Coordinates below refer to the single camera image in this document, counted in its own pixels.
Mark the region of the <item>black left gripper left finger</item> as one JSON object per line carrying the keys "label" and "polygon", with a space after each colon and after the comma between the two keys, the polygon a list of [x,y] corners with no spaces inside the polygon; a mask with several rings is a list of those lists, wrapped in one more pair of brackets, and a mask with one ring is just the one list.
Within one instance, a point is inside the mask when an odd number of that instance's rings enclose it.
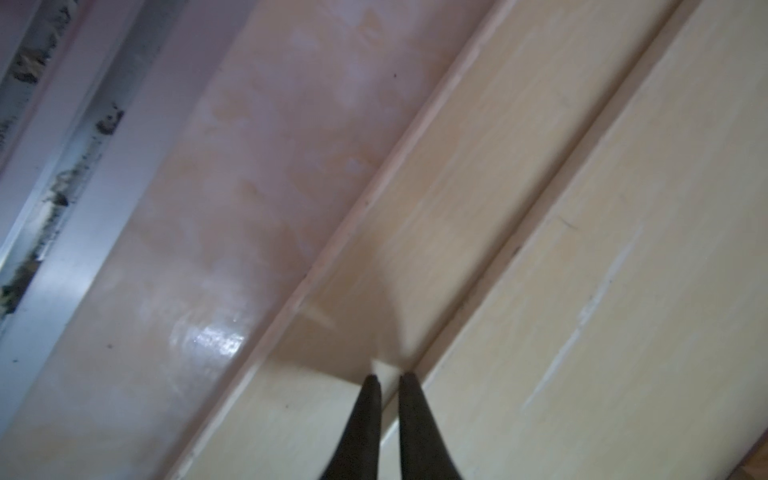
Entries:
{"label": "black left gripper left finger", "polygon": [[337,448],[321,479],[376,479],[382,425],[382,392],[376,375],[359,391]]}

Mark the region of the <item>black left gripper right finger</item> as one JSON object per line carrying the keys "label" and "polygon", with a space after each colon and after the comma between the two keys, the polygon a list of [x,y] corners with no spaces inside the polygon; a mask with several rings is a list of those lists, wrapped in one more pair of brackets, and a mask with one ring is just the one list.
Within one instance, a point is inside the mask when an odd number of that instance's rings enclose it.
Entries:
{"label": "black left gripper right finger", "polygon": [[413,372],[400,377],[398,415],[402,478],[461,479]]}

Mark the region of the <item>plywood board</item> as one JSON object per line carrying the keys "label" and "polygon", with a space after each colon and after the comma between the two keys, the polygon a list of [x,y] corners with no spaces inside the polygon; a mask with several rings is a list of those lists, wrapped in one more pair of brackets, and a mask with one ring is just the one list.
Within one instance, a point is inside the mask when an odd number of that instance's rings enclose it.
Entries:
{"label": "plywood board", "polygon": [[683,1],[420,359],[466,479],[725,479],[767,428],[767,5]]}
{"label": "plywood board", "polygon": [[368,442],[673,1],[499,1],[190,439],[172,479],[315,479],[365,383]]}

